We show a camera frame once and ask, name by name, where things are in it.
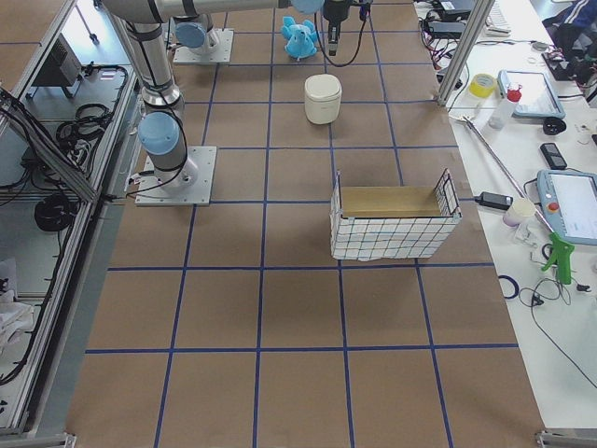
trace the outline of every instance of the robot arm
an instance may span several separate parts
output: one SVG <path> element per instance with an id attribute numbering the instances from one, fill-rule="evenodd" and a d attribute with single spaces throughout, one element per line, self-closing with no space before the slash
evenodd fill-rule
<path id="1" fill-rule="evenodd" d="M 143 84 L 149 109 L 182 112 L 181 93 L 166 56 L 161 24 L 172 17 L 293 5 L 303 14 L 319 10 L 324 0 L 104 0 L 120 40 Z"/>
<path id="2" fill-rule="evenodd" d="M 125 21 L 165 23 L 171 17 L 197 16 L 215 12 L 285 8 L 292 4 L 303 14 L 313 14 L 324 0 L 104 0 L 105 7 Z"/>
<path id="3" fill-rule="evenodd" d="M 340 24 L 348 19 L 351 7 L 361 7 L 361 20 L 365 21 L 364 7 L 370 6 L 373 0 L 326 0 L 324 2 L 324 19 L 327 20 L 327 49 L 330 56 L 336 56 L 340 40 Z"/>

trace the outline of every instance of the keyboard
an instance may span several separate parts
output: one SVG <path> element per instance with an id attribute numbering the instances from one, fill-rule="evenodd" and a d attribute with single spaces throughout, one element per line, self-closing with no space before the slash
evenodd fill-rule
<path id="1" fill-rule="evenodd" d="M 492 10 L 485 21 L 485 34 L 493 35 L 498 37 L 509 37 L 512 33 L 512 28 L 502 14 L 500 6 L 495 0 L 493 3 Z"/>

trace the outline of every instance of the white table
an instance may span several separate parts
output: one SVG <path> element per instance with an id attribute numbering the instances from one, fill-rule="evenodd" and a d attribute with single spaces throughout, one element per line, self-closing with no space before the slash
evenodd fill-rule
<path id="1" fill-rule="evenodd" d="M 527 0 L 500 0 L 500 7 L 513 30 L 510 39 L 550 42 Z M 489 39 L 495 40 L 495 37 L 479 37 L 479 40 Z M 540 54 L 532 50 L 529 43 L 477 45 L 467 64 L 471 77 L 476 73 L 497 76 L 500 69 L 548 73 Z M 559 95 L 579 93 L 571 81 L 557 82 L 552 78 L 552 83 Z M 535 178 L 541 169 L 548 169 L 539 152 L 540 144 L 545 142 L 556 143 L 570 167 L 597 172 L 597 146 L 590 139 L 591 133 L 597 133 L 597 110 L 589 108 L 582 98 L 562 100 L 568 129 L 557 136 L 544 135 L 539 120 L 513 119 L 499 132 L 485 126 L 499 101 L 496 93 L 480 100 L 463 92 L 456 100 L 451 116 L 476 115 L 477 127 L 519 183 Z M 479 194 L 486 190 L 516 197 L 516 190 L 478 138 L 455 119 L 451 123 L 473 192 Z M 515 231 L 502 222 L 502 213 L 480 207 L 479 214 L 498 274 L 513 277 L 521 287 L 534 287 L 546 276 L 541 273 L 540 265 L 531 261 L 532 253 L 535 253 L 536 261 L 542 261 L 537 250 L 515 238 Z M 548 241 L 548 234 L 538 224 L 535 227 L 541 246 Z M 597 246 L 577 245 L 572 256 L 573 277 L 581 284 L 590 285 L 592 292 L 578 293 L 573 283 L 568 288 L 572 297 L 570 306 L 562 301 L 546 301 L 535 307 L 537 321 L 593 382 L 597 382 L 596 266 Z M 512 293 L 508 282 L 503 282 L 502 287 L 505 295 Z M 529 294 L 523 297 L 530 300 Z M 516 299 L 507 301 L 507 307 L 545 426 L 597 428 L 597 389 L 537 328 L 528 307 Z"/>

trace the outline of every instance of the white jar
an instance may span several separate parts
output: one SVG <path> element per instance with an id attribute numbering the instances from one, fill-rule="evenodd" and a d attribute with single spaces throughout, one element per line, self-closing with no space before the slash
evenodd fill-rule
<path id="1" fill-rule="evenodd" d="M 305 113 L 314 124 L 327 124 L 340 113 L 342 86 L 333 75 L 314 75 L 305 81 Z"/>

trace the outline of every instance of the tablet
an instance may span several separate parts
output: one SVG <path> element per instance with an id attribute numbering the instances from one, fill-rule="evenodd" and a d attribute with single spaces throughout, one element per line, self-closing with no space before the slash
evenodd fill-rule
<path id="1" fill-rule="evenodd" d="M 510 84 L 522 86 L 522 98 L 516 106 L 514 117 L 563 119 L 566 116 L 558 94 L 545 73 L 500 70 L 497 81 L 503 96 L 506 96 Z"/>
<path id="2" fill-rule="evenodd" d="M 569 243 L 597 245 L 597 175 L 543 170 L 537 189 L 553 230 Z"/>

